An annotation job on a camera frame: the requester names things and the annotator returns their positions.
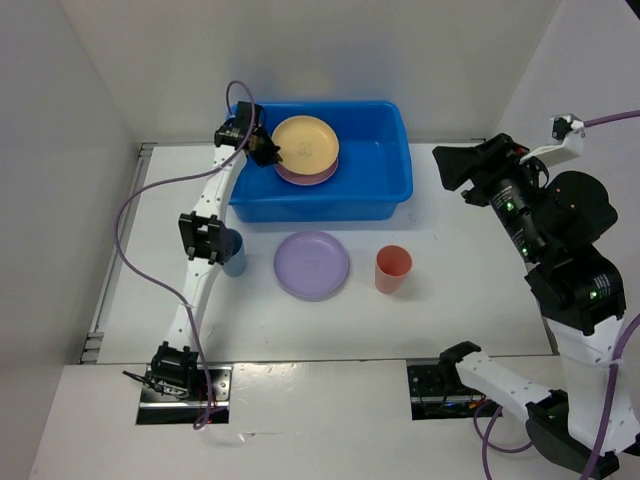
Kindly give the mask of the yellow plastic plate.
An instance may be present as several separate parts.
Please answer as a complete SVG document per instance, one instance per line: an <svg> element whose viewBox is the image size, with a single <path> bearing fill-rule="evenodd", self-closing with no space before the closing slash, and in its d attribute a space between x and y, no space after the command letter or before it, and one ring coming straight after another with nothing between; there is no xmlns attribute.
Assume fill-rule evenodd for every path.
<svg viewBox="0 0 640 480"><path fill-rule="evenodd" d="M298 175L316 175L327 170L339 155L335 131L323 120L298 115L280 122L272 140L280 148L283 167Z"/></svg>

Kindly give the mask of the red plastic cup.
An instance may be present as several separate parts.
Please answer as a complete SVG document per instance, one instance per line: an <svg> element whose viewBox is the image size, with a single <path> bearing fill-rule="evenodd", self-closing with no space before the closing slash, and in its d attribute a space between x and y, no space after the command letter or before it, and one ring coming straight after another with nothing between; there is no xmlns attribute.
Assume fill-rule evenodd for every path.
<svg viewBox="0 0 640 480"><path fill-rule="evenodd" d="M383 294L394 293L402 285L412 265L412 257L406 249L398 245L384 246L375 260L376 289Z"/></svg>

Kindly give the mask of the blue plastic cup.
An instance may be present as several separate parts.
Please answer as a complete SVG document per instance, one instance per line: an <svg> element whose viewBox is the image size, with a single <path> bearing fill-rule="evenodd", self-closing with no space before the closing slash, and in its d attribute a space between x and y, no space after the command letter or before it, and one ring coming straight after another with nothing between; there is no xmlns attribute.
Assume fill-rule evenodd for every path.
<svg viewBox="0 0 640 480"><path fill-rule="evenodd" d="M226 276L237 278L243 275L247 268L244 240L237 230L230 229L229 232L232 238L232 253L229 260L223 265L223 271Z"/></svg>

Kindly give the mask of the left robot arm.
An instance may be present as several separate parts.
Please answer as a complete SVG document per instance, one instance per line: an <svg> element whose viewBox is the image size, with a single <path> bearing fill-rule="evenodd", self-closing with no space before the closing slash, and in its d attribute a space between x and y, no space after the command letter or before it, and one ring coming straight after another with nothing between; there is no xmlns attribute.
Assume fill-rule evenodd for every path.
<svg viewBox="0 0 640 480"><path fill-rule="evenodd" d="M245 223L387 220L413 192L407 133L386 101L253 104L228 109L196 205L178 218L187 276L148 384L184 400L212 392L198 365L199 330L218 274L239 245L226 213Z"/></svg>

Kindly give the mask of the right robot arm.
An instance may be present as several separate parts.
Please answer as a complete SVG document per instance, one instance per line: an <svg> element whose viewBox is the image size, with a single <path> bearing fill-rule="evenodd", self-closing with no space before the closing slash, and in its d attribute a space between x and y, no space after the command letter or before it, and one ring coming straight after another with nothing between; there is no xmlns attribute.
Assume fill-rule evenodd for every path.
<svg viewBox="0 0 640 480"><path fill-rule="evenodd" d="M579 171L551 176L544 150L506 134L471 147L438 146L442 185L467 204L490 207L521 258L526 282L555 338L566 385L531 382L465 341L439 357L450 393L474 389L517 417L536 450L584 479L616 472L639 452L639 421L623 377L626 322L622 276L595 247L618 218L605 187Z"/></svg>

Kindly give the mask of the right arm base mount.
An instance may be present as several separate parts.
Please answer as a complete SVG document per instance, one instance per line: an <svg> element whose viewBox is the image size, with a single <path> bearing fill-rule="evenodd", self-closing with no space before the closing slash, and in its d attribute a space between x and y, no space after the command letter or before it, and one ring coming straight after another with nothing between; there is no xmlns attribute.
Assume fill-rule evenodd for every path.
<svg viewBox="0 0 640 480"><path fill-rule="evenodd" d="M471 418L487 401L477 390L450 380L436 359L408 361L406 374L414 421Z"/></svg>

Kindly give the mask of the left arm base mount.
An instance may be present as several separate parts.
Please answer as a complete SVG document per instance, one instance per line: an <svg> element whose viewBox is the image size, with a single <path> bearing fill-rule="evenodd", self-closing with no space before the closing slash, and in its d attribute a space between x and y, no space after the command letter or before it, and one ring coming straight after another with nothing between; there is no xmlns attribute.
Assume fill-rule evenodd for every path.
<svg viewBox="0 0 640 480"><path fill-rule="evenodd" d="M212 365L209 368L214 401L208 425L229 422L232 373L230 364ZM123 370L122 374L141 386L136 417L139 426L193 424L205 413L206 379L201 368L198 369L198 378L191 391L152 380L149 366L143 375L127 370Z"/></svg>

